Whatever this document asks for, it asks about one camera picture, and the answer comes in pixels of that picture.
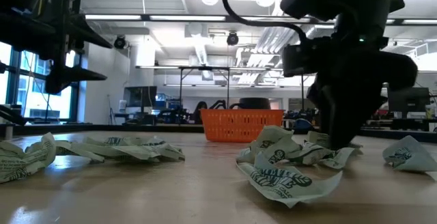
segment crumpled paper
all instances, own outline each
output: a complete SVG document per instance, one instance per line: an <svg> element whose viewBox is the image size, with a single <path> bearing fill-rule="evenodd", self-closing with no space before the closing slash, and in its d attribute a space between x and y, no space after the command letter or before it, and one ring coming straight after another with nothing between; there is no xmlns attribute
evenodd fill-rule
<svg viewBox="0 0 437 224"><path fill-rule="evenodd" d="M77 143L77 148L115 160L148 160L159 162L159 158L185 160L180 148L168 144L158 137L109 137L105 140L86 138Z"/></svg>
<svg viewBox="0 0 437 224"><path fill-rule="evenodd" d="M437 181L437 162L413 137L408 135L382 152L384 160L395 170L423 172Z"/></svg>
<svg viewBox="0 0 437 224"><path fill-rule="evenodd" d="M354 148L341 148L332 151L320 145L305 142L301 151L289 155L287 159L297 165L319 164L333 169L342 169L355 151Z"/></svg>
<svg viewBox="0 0 437 224"><path fill-rule="evenodd" d="M13 143L0 142L0 183L26 178L49 166L56 155L55 138L44 135L23 151Z"/></svg>
<svg viewBox="0 0 437 224"><path fill-rule="evenodd" d="M331 193L339 184L342 172L327 180L312 180L295 167L280 169L269 163L263 152L255 164L240 163L238 168L264 197L284 203L288 208L298 202L309 203Z"/></svg>
<svg viewBox="0 0 437 224"><path fill-rule="evenodd" d="M161 159L185 160L180 148L158 137L111 137L105 140L86 138L83 143L55 140L51 133L23 151L8 141L0 142L0 183L30 176L48 167L56 156L83 156L92 162L103 163L106 158L118 160Z"/></svg>
<svg viewBox="0 0 437 224"><path fill-rule="evenodd" d="M284 152L293 152L295 151L295 147L300 148L300 146L292 140L294 131L288 131L278 126L265 126L264 129L260 132L257 139L252 141L249 144L248 148L245 148L240 151L237 156L237 163L254 163L255 157L258 153L267 150L270 146L281 142L281 145L284 145L282 150L287 150Z"/></svg>
<svg viewBox="0 0 437 224"><path fill-rule="evenodd" d="M288 160L296 165L319 164L333 169L342 169L351 155L360 154L360 151L354 148L333 151L323 147L322 145L326 145L328 141L328 135L322 133L309 132L307 139L310 142L305 142L303 145L297 144L292 139L292 135L293 131L278 126L265 126L258 138L248 148L240 151L237 163L253 164L255 156L263 152L272 164L280 160Z"/></svg>
<svg viewBox="0 0 437 224"><path fill-rule="evenodd" d="M314 143L316 145L320 145L324 148L330 148L330 144L329 144L329 135L321 133L321 132L315 132L315 131L309 131L307 134L307 141ZM356 144L356 143L349 143L349 148L354 148L354 149L360 149L363 146ZM356 151L357 154L363 154L360 150Z"/></svg>

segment orange basket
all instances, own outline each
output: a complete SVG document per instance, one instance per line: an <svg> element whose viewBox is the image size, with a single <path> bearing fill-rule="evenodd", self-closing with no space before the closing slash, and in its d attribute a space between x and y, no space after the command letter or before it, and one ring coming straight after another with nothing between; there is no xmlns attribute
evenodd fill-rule
<svg viewBox="0 0 437 224"><path fill-rule="evenodd" d="M247 143L256 139L264 126L282 125L284 110L202 109L200 112L208 141Z"/></svg>

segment table surface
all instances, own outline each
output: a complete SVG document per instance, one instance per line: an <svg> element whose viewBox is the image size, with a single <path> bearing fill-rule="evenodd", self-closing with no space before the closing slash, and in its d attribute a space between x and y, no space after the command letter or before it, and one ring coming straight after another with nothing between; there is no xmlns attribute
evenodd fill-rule
<svg viewBox="0 0 437 224"><path fill-rule="evenodd" d="M144 136L140 132L81 132L83 137ZM292 209L267 200L235 165L241 143L207 142L203 134L154 133L180 146L185 162L89 165L58 156L47 169L0 185L0 223L435 223L437 183L429 176L393 171L382 151L394 141L357 137L363 156L353 158L340 185L312 204ZM21 146L39 140L16 140ZM304 136L296 135L297 142ZM433 154L435 145L425 147ZM335 174L300 168L311 176Z"/></svg>

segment window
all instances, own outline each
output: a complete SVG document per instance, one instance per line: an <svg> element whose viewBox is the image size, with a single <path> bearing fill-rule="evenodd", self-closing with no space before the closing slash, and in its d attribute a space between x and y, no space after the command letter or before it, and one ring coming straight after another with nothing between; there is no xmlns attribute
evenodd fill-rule
<svg viewBox="0 0 437 224"><path fill-rule="evenodd" d="M0 42L0 61L3 64L10 64L11 52L12 47L10 45ZM6 94L8 93L8 78L8 71L0 74L0 104L6 103Z"/></svg>
<svg viewBox="0 0 437 224"><path fill-rule="evenodd" d="M20 81L18 82L18 92L17 92L16 103L21 104L22 107L26 103L26 93L27 93L28 81L29 81L28 76L20 75Z"/></svg>
<svg viewBox="0 0 437 224"><path fill-rule="evenodd" d="M32 85L32 89L27 93L28 83ZM47 101L49 103L49 111L59 112L56 118L68 119L70 118L70 104L71 104L71 87L67 87L62 90L59 94L50 95L45 92L45 80L28 77L25 75L20 75L20 83L18 84L17 93L17 104L21 104L21 113L24 117L34 117L32 116L31 110L45 110L47 108Z"/></svg>
<svg viewBox="0 0 437 224"><path fill-rule="evenodd" d="M33 82L33 85L32 85L32 91L37 92L37 93L47 94L46 93L46 81L42 80L42 79L35 79L35 81ZM60 96L61 93L52 94L52 95Z"/></svg>
<svg viewBox="0 0 437 224"><path fill-rule="evenodd" d="M59 118L59 115L61 114L60 111L47 111L47 118ZM45 118L46 117L46 110L42 109L31 109L30 110L30 117L35 118Z"/></svg>
<svg viewBox="0 0 437 224"><path fill-rule="evenodd" d="M38 58L35 72L43 75L50 74L50 60L41 60Z"/></svg>
<svg viewBox="0 0 437 224"><path fill-rule="evenodd" d="M0 74L0 103L20 104L21 115L26 118L44 119L48 110L48 119L63 122L76 119L78 83L71 84L58 94L46 93L46 76L51 71L51 60L42 60L29 51L14 51L13 47L3 43L0 43L0 60L14 70ZM66 65L73 67L75 64L79 64L79 57L75 52L68 53Z"/></svg>
<svg viewBox="0 0 437 224"><path fill-rule="evenodd" d="M20 69L30 71L30 67L32 67L32 71L35 71L35 65L33 64L35 60L36 54L29 51L22 51Z"/></svg>

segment computer monitor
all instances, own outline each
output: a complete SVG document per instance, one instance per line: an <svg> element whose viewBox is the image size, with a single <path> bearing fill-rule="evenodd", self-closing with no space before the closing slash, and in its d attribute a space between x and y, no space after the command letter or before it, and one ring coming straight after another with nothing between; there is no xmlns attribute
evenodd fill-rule
<svg viewBox="0 0 437 224"><path fill-rule="evenodd" d="M389 110L401 111L406 118L408 112L425 112L429 102L427 87L411 87L399 91L388 90Z"/></svg>
<svg viewBox="0 0 437 224"><path fill-rule="evenodd" d="M125 87L124 99L127 107L154 107L156 104L156 86L146 87Z"/></svg>

